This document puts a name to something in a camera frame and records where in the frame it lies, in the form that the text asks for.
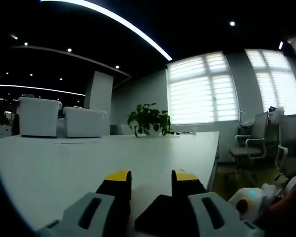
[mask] white roller blind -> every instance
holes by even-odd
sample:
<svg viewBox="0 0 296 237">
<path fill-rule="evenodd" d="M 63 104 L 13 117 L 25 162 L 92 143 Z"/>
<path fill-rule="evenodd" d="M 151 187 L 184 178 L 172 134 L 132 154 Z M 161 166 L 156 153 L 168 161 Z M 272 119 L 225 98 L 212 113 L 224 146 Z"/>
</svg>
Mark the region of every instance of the white roller blind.
<svg viewBox="0 0 296 237">
<path fill-rule="evenodd" d="M 246 50 L 256 72 L 264 111 L 284 107 L 286 115 L 296 114 L 296 79 L 281 52 Z"/>
<path fill-rule="evenodd" d="M 222 53 L 169 64 L 168 98 L 173 124 L 237 119 L 233 80 Z"/>
</svg>

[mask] office room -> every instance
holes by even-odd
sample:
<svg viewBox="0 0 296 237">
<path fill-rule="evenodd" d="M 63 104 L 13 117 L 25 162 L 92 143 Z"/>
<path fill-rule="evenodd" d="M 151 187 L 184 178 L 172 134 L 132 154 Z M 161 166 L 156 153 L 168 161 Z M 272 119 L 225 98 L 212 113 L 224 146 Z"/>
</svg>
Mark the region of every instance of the office room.
<svg viewBox="0 0 296 237">
<path fill-rule="evenodd" d="M 216 5 L 0 3 L 3 233 L 296 231 L 296 4 Z"/>
</svg>

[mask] white flower pot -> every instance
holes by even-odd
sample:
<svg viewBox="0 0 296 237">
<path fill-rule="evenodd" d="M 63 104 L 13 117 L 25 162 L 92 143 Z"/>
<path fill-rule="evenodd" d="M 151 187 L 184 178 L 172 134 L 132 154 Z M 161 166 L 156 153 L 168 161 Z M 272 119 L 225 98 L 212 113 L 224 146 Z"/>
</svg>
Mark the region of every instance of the white flower pot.
<svg viewBox="0 0 296 237">
<path fill-rule="evenodd" d="M 153 129 L 153 124 L 150 124 L 149 125 L 149 134 L 146 134 L 146 136 L 147 137 L 159 137 L 160 136 L 160 132 L 161 132 L 160 125 L 159 125 L 159 130 L 158 131 L 155 131 Z"/>
</svg>

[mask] white wall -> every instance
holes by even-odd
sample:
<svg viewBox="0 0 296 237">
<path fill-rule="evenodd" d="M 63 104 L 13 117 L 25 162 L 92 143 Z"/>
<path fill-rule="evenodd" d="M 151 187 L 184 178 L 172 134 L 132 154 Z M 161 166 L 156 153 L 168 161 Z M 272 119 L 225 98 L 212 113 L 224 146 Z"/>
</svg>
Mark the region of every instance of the white wall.
<svg viewBox="0 0 296 237">
<path fill-rule="evenodd" d="M 104 130 L 106 135 L 110 134 L 112 87 L 112 76 L 100 72 L 94 72 L 93 79 L 87 84 L 84 99 L 84 108 L 107 112 Z"/>
<path fill-rule="evenodd" d="M 254 119 L 255 114 L 263 112 L 259 85 L 255 72 L 245 53 L 226 55 L 234 79 L 239 110 L 245 122 Z M 127 115 L 135 110 L 138 104 L 157 103 L 159 110 L 167 109 L 166 70 L 151 74 L 137 81 L 130 81 L 113 90 L 111 124 L 126 124 Z M 239 121 L 221 121 L 193 125 L 173 125 L 175 131 L 187 132 L 197 127 L 198 131 L 220 132 L 220 162 L 234 161 L 229 155 L 229 148 L 235 146 L 235 135 Z"/>
</svg>

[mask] floor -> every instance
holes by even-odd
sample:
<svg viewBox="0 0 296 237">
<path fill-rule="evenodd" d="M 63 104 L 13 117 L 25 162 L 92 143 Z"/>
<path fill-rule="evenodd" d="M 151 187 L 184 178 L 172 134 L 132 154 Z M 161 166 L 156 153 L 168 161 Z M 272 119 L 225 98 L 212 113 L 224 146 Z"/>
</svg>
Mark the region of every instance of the floor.
<svg viewBox="0 0 296 237">
<path fill-rule="evenodd" d="M 235 174 L 228 175 L 236 169 L 234 164 L 218 164 L 216 175 L 212 187 L 212 192 L 219 194 L 225 200 L 229 200 L 235 192 L 240 188 L 250 187 L 250 181 L 245 175 L 239 175 L 236 178 Z M 280 176 L 277 181 L 274 179 L 280 174 L 274 163 L 256 163 L 251 169 L 252 174 L 255 174 L 255 186 L 260 188 L 264 183 L 281 185 L 285 183 L 285 176 Z"/>
</svg>

